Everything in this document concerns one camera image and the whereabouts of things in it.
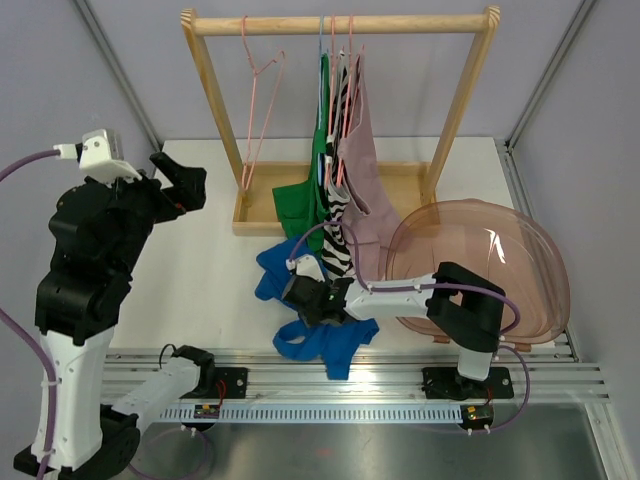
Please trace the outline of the blue tank top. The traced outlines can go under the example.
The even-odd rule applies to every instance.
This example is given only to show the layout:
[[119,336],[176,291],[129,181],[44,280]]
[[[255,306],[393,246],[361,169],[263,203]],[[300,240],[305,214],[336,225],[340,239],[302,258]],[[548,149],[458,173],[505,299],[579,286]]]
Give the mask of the blue tank top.
[[[264,270],[255,288],[258,299],[278,300],[293,309],[291,304],[282,299],[282,294],[291,277],[285,261],[299,239],[299,236],[293,237],[256,256],[257,264]],[[379,326],[375,319],[356,321],[346,326],[307,327],[298,318],[280,327],[272,344],[287,360],[307,362],[320,358],[329,380],[347,380],[357,350],[361,345],[369,345],[378,332]]]

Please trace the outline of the green tank top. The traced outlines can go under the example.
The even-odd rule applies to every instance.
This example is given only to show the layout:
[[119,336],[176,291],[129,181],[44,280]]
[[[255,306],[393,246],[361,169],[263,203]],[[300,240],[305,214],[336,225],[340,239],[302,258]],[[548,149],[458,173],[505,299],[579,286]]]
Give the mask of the green tank top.
[[322,53],[319,60],[318,103],[307,179],[302,183],[272,190],[277,218],[288,238],[304,234],[313,226],[324,222],[327,215],[324,188],[321,186],[321,167],[326,152],[328,91],[329,56]]

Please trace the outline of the pink wire hanger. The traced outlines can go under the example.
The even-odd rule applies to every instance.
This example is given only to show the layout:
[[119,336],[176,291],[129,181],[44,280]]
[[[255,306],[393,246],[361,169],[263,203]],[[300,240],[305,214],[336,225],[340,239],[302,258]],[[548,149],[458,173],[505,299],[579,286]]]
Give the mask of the pink wire hanger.
[[[268,62],[266,62],[264,65],[258,66],[256,64],[247,40],[247,33],[248,33],[247,20],[248,20],[248,16],[244,15],[241,20],[241,38],[242,38],[243,47],[246,53],[248,65],[250,67],[251,74],[252,74],[252,87],[251,87],[251,96],[250,96],[249,116],[248,116],[248,123],[247,123],[246,150],[245,150],[245,155],[242,162],[242,172],[241,172],[241,180],[240,180],[240,187],[244,192],[247,192],[250,189],[250,186],[253,180],[254,172],[257,166],[257,160],[259,158],[262,145],[265,139],[265,134],[272,117],[273,107],[274,107],[275,100],[276,100],[276,97],[280,88],[280,84],[283,78],[285,62],[286,62],[285,51],[279,50],[276,53],[276,55],[272,59],[270,59]],[[279,70],[275,79],[275,83],[273,85],[273,89],[272,89],[269,105],[265,114],[262,129],[260,131],[260,135],[257,140],[256,151],[253,151],[253,144],[254,144],[253,130],[254,130],[254,120],[255,120],[255,113],[256,113],[256,97],[258,94],[258,83],[259,83],[260,76],[266,70],[268,70],[272,65],[278,65]]]

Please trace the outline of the blue wire hanger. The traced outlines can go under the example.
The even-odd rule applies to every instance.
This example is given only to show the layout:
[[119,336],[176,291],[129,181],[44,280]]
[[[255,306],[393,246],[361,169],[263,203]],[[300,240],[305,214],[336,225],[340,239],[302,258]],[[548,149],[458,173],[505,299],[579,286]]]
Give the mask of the blue wire hanger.
[[316,173],[318,186],[322,186],[322,154],[320,152],[320,127],[323,122],[322,115],[322,99],[323,99],[323,31],[324,31],[324,15],[319,20],[318,34],[318,94],[317,94],[317,110],[316,110],[316,128],[314,132],[314,147],[316,148]]

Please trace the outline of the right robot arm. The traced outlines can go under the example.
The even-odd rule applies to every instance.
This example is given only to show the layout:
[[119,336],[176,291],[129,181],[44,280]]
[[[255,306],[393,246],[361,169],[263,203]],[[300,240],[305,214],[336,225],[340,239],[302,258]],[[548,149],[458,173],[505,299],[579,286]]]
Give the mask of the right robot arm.
[[330,280],[313,273],[301,257],[282,299],[293,305],[309,327],[343,326],[391,317],[432,322],[458,346],[456,389],[476,396],[490,381],[498,350],[504,308],[502,288],[454,262],[442,262],[434,273],[403,280]]

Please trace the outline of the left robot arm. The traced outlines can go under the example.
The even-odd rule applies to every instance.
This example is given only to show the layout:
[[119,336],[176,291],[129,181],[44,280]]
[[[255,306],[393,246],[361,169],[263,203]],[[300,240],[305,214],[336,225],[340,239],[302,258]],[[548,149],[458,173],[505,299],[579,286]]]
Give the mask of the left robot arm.
[[44,367],[41,416],[33,443],[14,458],[19,472],[39,479],[50,472],[62,479],[117,475],[170,404],[215,388],[214,356],[185,345],[132,393],[101,402],[106,354],[148,237],[155,225],[206,201],[204,169],[161,152],[151,160],[161,179],[90,175],[57,202],[49,222],[54,253],[36,293],[39,335],[29,340]]

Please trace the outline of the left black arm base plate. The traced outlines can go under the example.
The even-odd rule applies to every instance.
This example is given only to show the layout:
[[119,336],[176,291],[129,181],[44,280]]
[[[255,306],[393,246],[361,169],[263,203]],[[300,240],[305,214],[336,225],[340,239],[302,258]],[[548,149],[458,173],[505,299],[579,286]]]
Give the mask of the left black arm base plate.
[[249,370],[244,367],[215,367],[200,374],[194,390],[182,399],[239,400],[246,398]]

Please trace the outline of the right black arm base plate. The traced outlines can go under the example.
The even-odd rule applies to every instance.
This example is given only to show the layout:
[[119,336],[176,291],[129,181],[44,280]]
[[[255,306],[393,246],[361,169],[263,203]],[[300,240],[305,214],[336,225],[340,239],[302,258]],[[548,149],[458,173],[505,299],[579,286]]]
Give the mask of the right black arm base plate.
[[488,377],[482,381],[461,376],[455,367],[424,367],[421,373],[422,390],[430,400],[514,398],[510,372],[505,367],[491,367]]

